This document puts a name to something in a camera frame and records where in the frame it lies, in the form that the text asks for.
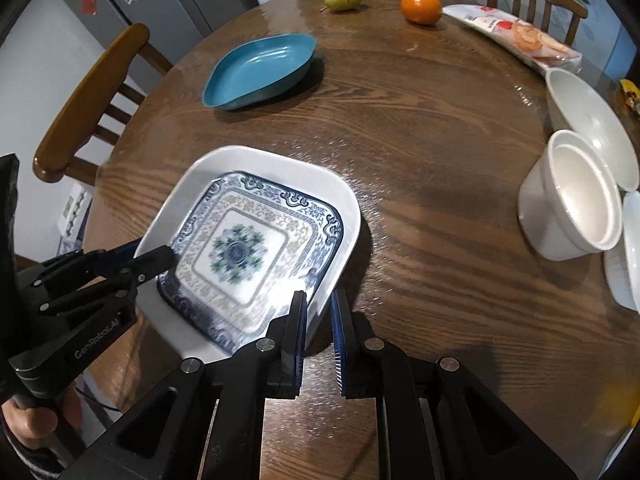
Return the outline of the person left hand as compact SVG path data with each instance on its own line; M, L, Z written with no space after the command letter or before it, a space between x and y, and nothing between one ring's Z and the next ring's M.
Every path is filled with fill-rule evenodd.
M58 416L47 408L19 408L13 400L7 400L1 409L9 430L31 450L43 448L44 439L58 426ZM64 394L62 413L74 429L81 427L82 411L75 385Z

